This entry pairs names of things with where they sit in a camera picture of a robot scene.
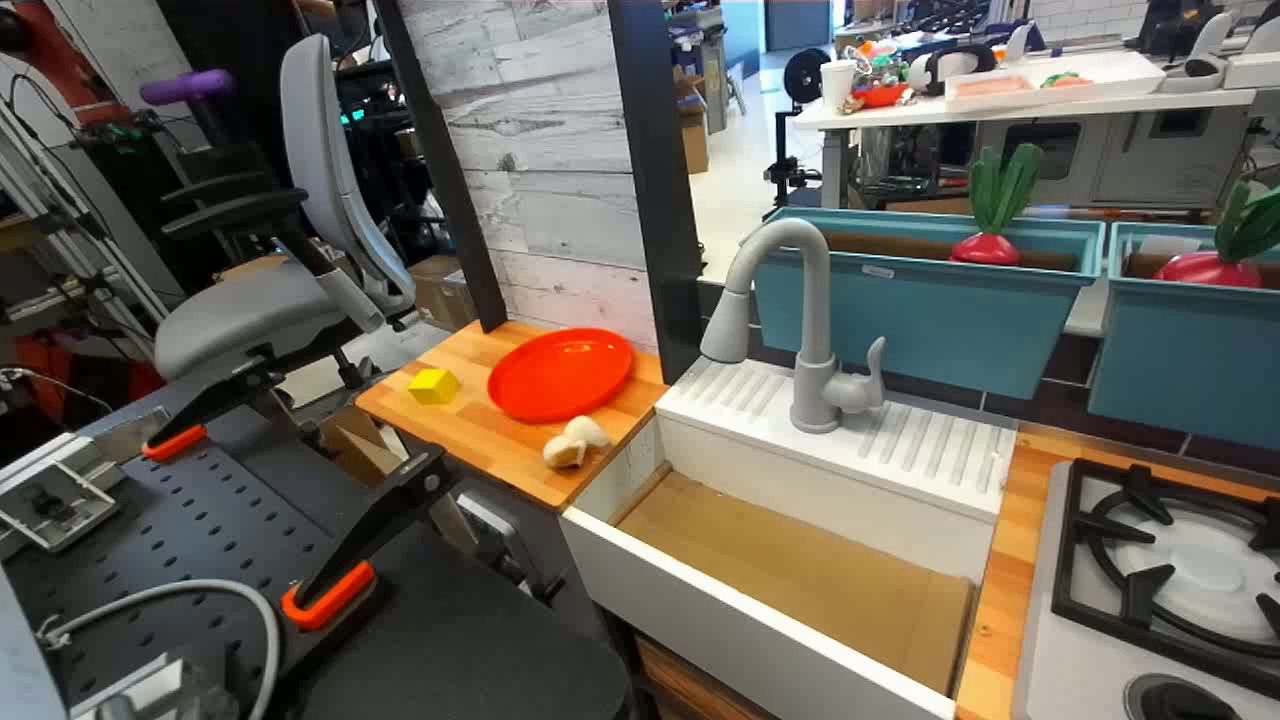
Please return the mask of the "right teal planter box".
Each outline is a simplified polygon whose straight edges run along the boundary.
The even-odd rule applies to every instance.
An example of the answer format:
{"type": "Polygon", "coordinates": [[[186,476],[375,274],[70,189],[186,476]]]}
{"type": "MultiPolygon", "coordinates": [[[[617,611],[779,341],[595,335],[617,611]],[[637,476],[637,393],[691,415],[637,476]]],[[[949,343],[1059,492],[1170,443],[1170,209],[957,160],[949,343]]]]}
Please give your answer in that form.
{"type": "Polygon", "coordinates": [[[1280,449],[1274,255],[1261,260],[1261,288],[1159,280],[1163,260],[1209,244],[1209,225],[1112,225],[1088,412],[1280,449]]]}

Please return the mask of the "cream toy mushroom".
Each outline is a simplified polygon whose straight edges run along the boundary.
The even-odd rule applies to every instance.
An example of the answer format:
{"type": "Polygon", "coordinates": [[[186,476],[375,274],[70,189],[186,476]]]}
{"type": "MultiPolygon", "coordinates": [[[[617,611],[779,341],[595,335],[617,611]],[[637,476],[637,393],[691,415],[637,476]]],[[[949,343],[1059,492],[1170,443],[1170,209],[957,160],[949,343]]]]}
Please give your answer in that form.
{"type": "Polygon", "coordinates": [[[572,415],[563,433],[542,443],[542,465],[550,471],[569,471],[604,449],[607,449],[607,433],[592,415],[572,415]]]}

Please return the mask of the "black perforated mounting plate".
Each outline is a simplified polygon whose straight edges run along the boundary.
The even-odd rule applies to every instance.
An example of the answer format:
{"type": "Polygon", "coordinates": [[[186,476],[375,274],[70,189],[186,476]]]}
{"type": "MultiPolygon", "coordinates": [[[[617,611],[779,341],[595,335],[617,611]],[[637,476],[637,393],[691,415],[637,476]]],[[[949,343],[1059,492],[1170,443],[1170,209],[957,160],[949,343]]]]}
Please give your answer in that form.
{"type": "Polygon", "coordinates": [[[61,628],[107,599],[175,585],[85,628],[49,653],[63,706],[88,706],[150,661],[179,661],[213,693],[206,712],[252,718],[263,672],[267,708],[317,672],[381,606],[384,585],[325,632],[285,621],[280,597],[313,575],[363,509],[358,487],[317,449],[232,415],[171,465],[131,458],[110,487],[116,509],[85,542],[6,562],[20,609],[61,628]]]}

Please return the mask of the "yellow toy cube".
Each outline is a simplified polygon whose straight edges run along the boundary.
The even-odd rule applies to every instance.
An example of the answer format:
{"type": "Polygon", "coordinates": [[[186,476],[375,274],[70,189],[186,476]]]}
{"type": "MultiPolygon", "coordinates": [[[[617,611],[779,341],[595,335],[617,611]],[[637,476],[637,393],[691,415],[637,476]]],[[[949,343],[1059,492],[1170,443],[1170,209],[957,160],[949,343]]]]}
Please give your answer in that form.
{"type": "Polygon", "coordinates": [[[448,404],[448,401],[460,393],[460,380],[457,380],[448,369],[419,369],[419,371],[407,380],[407,393],[411,393],[419,404],[448,404]]]}

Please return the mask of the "near black orange clamp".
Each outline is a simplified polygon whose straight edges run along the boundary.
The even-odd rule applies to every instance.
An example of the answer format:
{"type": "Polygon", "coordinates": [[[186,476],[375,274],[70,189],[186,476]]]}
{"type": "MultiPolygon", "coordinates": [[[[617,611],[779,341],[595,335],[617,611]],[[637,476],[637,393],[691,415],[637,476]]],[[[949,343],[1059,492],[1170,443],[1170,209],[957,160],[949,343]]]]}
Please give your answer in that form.
{"type": "Polygon", "coordinates": [[[404,461],[319,569],[280,597],[285,621],[300,632],[331,628],[375,587],[373,555],[452,487],[457,471],[448,470],[443,449],[404,461]]]}

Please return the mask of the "grey toy kitchen tap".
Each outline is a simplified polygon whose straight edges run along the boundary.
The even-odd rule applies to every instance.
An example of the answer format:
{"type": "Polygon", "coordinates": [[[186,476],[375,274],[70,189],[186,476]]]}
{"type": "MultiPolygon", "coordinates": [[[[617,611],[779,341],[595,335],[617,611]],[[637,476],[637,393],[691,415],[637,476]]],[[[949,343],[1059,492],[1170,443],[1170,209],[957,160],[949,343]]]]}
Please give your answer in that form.
{"type": "Polygon", "coordinates": [[[726,263],[719,302],[705,324],[699,355],[714,365],[747,359],[747,288],[777,250],[798,253],[798,343],[793,359],[789,419],[798,433],[835,433],[847,415],[883,408],[883,350],[877,335],[864,353],[864,371],[840,371],[830,353],[830,255],[811,219],[766,219],[754,227],[726,263]]]}

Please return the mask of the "left teal planter box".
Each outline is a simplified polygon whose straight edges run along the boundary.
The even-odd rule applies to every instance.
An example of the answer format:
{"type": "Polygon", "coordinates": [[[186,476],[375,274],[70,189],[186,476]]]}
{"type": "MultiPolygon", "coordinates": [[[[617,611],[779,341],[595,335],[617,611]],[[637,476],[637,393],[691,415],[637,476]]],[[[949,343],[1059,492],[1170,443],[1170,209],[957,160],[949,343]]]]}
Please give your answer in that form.
{"type": "Polygon", "coordinates": [[[793,209],[830,250],[830,353],[883,335],[890,376],[1030,401],[1077,296],[1101,276],[1101,219],[1014,219],[1014,263],[957,263],[966,217],[793,209]]]}

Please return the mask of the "orange round plate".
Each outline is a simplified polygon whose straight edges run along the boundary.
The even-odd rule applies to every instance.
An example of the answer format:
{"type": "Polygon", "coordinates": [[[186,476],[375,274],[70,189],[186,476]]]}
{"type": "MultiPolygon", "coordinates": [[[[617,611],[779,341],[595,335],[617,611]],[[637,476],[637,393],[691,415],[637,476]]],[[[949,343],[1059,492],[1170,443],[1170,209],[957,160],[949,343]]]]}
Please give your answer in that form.
{"type": "Polygon", "coordinates": [[[637,350],[607,327],[558,327],[510,350],[486,376],[486,401],[523,426],[556,426],[607,404],[637,350]]]}

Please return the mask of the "wooden countertop board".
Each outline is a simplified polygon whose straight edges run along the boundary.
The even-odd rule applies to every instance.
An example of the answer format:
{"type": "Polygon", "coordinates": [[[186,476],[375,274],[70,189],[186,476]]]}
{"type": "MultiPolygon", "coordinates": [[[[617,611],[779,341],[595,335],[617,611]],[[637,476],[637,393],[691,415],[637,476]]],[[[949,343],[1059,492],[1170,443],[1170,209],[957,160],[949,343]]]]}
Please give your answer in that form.
{"type": "Polygon", "coordinates": [[[358,393],[357,408],[398,438],[438,443],[481,476],[507,484],[550,512],[563,512],[655,412],[655,401],[663,398],[663,371],[659,355],[639,350],[630,380],[592,412],[592,419],[607,433],[607,449],[592,454],[579,470],[550,471],[542,465],[542,443],[556,438],[556,426],[510,419],[486,401],[492,369],[536,335],[536,324],[516,322],[492,334],[468,324],[358,393]],[[417,401],[407,386],[419,369],[452,371],[460,380],[457,398],[443,404],[417,401]]]}

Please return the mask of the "black stove burner grate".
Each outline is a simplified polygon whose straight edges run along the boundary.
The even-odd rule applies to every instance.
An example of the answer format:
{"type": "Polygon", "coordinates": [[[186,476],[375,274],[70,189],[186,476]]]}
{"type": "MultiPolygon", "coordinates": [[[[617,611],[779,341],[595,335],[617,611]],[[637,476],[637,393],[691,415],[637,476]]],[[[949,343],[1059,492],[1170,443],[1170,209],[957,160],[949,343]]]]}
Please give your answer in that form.
{"type": "Polygon", "coordinates": [[[1047,484],[1022,708],[1129,718],[1134,678],[1176,678],[1274,720],[1280,506],[1065,461],[1047,484]]]}

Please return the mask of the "white toy sink basin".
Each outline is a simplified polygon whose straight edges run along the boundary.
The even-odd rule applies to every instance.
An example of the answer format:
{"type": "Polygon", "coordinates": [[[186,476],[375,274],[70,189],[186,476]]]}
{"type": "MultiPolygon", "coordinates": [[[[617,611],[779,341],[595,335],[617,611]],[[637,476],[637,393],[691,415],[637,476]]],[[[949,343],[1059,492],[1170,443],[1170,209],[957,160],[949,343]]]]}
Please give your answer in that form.
{"type": "Polygon", "coordinates": [[[1014,433],[789,404],[777,365],[691,365],[558,517],[588,597],[777,720],[953,720],[1014,433]]]}

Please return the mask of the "black stove knob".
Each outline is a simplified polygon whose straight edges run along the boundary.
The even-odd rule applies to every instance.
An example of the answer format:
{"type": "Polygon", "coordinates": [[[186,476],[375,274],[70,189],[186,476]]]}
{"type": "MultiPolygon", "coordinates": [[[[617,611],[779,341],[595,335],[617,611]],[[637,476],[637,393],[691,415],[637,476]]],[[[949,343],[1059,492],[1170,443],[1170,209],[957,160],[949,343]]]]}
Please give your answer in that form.
{"type": "Polygon", "coordinates": [[[1134,678],[1122,706],[1131,720],[1240,720],[1228,702],[1176,678],[1134,678]]]}

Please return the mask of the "white background table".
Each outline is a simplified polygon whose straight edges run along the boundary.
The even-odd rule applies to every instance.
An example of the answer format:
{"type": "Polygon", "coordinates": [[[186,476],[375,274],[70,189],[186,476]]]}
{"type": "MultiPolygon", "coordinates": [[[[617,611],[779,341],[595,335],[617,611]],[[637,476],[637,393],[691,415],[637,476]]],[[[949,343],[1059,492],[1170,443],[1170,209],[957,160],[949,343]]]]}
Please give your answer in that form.
{"type": "Polygon", "coordinates": [[[1044,199],[1170,212],[1224,195],[1244,160],[1250,109],[1274,94],[1272,54],[1220,59],[1209,78],[1163,74],[1141,54],[1084,54],[961,78],[940,96],[899,109],[803,109],[798,125],[815,127],[824,147],[949,125],[971,125],[978,147],[1003,147],[1021,127],[1070,125],[1068,173],[1037,186],[1044,199]]]}

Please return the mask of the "far black orange clamp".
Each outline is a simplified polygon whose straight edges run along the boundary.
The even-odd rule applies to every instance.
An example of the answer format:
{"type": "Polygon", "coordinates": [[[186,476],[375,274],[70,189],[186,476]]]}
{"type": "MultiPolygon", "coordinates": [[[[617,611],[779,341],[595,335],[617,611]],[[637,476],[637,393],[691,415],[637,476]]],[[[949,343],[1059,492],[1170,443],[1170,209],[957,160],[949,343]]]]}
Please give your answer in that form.
{"type": "Polygon", "coordinates": [[[171,412],[143,443],[139,458],[171,465],[206,441],[206,426],[280,386],[277,369],[249,369],[198,389],[179,412],[171,412]]]}

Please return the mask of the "toy radish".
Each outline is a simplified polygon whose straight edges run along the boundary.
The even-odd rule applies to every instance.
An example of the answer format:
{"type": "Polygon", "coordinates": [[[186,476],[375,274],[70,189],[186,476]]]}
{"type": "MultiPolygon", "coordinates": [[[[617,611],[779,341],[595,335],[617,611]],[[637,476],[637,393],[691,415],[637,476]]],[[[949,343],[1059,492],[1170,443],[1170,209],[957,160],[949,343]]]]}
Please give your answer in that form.
{"type": "Polygon", "coordinates": [[[976,232],[953,244],[961,263],[1014,263],[1021,253],[1009,240],[1009,225],[1027,209],[1039,182],[1044,152],[1037,143],[1014,143],[1009,156],[978,152],[966,164],[966,209],[976,232]]]}
{"type": "Polygon", "coordinates": [[[1261,182],[1235,182],[1224,195],[1210,244],[1204,253],[1181,253],[1159,263],[1159,280],[1261,288],[1257,255],[1280,244],[1280,189],[1261,182]]]}

